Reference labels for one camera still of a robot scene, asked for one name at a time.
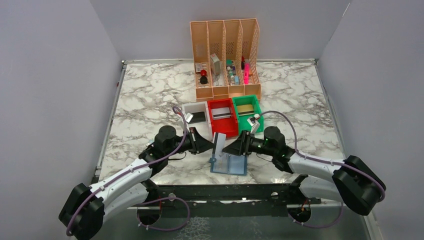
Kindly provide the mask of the gold VIP card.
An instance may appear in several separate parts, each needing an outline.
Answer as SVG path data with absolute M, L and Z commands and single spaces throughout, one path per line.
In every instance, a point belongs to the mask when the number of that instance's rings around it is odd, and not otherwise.
M 237 105 L 236 110 L 239 116 L 254 115 L 254 107 L 252 104 Z

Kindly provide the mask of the blue leather card holder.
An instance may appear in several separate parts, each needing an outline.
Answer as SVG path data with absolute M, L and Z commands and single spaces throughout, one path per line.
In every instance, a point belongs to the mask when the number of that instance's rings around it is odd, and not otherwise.
M 225 175 L 246 176 L 248 157 L 223 153 L 213 155 L 210 159 L 210 172 Z

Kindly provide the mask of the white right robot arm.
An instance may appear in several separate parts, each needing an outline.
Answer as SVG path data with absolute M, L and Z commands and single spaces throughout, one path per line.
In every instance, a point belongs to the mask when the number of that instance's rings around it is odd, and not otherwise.
M 265 128 L 263 138 L 244 130 L 222 151 L 236 156 L 270 156 L 278 170 L 302 174 L 303 178 L 288 190 L 289 199 L 296 204 L 307 198 L 323 198 L 367 216 L 385 198 L 385 184 L 359 157 L 331 160 L 301 153 L 286 145 L 285 136 L 276 126 Z

